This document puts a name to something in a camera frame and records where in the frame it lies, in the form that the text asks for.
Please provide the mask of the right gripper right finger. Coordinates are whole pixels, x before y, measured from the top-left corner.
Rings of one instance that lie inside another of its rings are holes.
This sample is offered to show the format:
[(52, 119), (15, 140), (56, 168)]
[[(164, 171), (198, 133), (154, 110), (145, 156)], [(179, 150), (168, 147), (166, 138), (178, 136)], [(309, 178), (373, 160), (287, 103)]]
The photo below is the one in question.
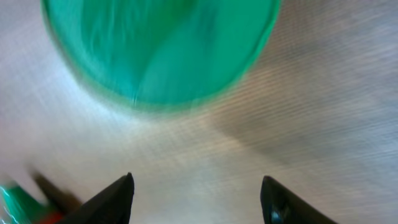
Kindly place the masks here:
[(271, 176), (264, 176), (260, 201), (265, 224), (336, 224)]

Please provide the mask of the white jar green lid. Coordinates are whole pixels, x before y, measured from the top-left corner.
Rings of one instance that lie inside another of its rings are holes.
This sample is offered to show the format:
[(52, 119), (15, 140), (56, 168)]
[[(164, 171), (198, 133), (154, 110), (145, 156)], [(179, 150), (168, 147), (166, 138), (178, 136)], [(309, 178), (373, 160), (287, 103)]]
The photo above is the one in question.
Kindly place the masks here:
[(276, 0), (40, 3), (46, 30), (75, 80), (142, 111), (214, 100), (254, 64), (279, 15)]

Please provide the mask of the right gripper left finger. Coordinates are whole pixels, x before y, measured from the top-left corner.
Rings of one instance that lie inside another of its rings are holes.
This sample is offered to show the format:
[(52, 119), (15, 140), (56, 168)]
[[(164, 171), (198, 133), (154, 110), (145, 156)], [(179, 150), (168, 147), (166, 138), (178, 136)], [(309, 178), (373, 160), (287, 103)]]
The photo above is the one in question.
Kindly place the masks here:
[(129, 224), (133, 196), (134, 178), (128, 172), (59, 224)]

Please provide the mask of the green glove package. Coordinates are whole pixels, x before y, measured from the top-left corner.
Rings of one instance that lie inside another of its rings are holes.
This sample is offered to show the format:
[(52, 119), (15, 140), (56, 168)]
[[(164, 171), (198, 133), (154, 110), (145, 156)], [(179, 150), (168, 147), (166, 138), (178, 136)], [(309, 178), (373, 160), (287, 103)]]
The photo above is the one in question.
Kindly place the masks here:
[(46, 206), (19, 185), (1, 186), (1, 224), (35, 223), (46, 213)]

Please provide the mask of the red tube package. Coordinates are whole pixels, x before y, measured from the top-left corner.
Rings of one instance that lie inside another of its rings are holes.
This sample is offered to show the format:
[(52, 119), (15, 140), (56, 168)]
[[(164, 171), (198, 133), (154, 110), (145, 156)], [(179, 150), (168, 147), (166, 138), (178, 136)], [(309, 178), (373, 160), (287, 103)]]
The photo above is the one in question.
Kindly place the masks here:
[(60, 212), (51, 212), (46, 213), (44, 216), (40, 217), (35, 224), (56, 224), (64, 217), (63, 213)]

